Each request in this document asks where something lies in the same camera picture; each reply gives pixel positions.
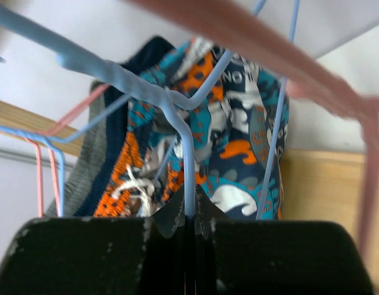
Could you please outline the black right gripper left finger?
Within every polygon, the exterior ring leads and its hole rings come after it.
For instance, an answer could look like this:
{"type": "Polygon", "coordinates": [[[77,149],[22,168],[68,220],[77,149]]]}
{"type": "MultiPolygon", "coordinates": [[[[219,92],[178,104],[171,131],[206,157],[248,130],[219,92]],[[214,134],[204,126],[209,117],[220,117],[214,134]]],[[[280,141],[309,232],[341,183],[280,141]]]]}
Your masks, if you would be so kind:
{"type": "Polygon", "coordinates": [[[0,294],[183,294],[183,190],[149,218],[36,218],[0,264],[0,294]]]}

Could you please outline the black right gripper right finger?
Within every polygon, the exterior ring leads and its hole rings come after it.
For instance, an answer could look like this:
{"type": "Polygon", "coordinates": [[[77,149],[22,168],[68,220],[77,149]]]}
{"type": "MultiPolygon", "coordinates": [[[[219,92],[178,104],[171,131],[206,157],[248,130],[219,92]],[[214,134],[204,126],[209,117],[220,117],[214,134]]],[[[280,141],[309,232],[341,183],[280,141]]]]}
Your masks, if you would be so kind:
{"type": "Polygon", "coordinates": [[[196,188],[198,294],[373,294],[350,234],[327,221],[227,217],[196,188]]]}

